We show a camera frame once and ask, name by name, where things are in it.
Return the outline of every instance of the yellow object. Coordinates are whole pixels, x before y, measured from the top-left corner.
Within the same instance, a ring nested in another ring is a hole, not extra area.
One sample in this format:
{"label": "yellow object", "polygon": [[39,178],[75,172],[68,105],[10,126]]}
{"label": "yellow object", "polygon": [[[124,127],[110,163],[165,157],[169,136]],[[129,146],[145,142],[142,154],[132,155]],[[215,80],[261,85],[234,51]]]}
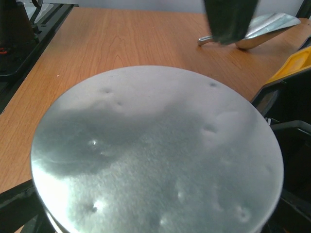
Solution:
{"label": "yellow object", "polygon": [[291,55],[285,64],[272,76],[266,84],[282,79],[311,67],[311,46]]}

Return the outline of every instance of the silver scoop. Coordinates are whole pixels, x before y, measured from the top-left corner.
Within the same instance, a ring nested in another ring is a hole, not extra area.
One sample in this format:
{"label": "silver scoop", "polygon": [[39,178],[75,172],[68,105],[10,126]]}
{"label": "silver scoop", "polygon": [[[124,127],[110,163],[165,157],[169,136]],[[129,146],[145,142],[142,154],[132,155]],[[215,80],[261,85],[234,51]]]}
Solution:
{"label": "silver scoop", "polygon": [[[239,49],[249,50],[300,23],[298,18],[286,13],[258,16],[251,20],[245,38],[235,44]],[[212,35],[199,38],[198,45],[202,46],[208,42],[213,42]]]}

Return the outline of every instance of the circular metal plate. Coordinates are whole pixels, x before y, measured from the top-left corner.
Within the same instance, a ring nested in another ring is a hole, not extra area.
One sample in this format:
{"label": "circular metal plate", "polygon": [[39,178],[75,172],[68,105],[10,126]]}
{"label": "circular metal plate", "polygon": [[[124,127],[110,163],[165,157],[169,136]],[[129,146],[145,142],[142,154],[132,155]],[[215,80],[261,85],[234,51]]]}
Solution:
{"label": "circular metal plate", "polygon": [[63,94],[35,132],[38,194],[71,233],[253,233],[283,163],[264,118],[206,76],[126,67]]}

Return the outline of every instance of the wooden table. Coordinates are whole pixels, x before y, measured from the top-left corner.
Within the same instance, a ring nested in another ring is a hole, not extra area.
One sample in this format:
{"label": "wooden table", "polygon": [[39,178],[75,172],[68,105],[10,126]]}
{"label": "wooden table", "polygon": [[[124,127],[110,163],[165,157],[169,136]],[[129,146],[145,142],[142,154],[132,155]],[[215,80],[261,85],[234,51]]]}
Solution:
{"label": "wooden table", "polygon": [[39,120],[62,93],[119,67],[162,65],[210,76],[250,100],[311,34],[310,21],[250,51],[208,44],[202,14],[74,8],[0,115],[0,192],[31,178]]}

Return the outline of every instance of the scoop handle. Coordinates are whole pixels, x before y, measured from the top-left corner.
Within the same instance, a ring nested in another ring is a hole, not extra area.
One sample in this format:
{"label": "scoop handle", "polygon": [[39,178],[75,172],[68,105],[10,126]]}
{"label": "scoop handle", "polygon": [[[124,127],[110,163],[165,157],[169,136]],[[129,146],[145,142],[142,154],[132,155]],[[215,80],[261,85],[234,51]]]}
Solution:
{"label": "scoop handle", "polygon": [[203,36],[203,37],[199,38],[198,39],[198,46],[202,46],[208,42],[214,42],[212,35]]}

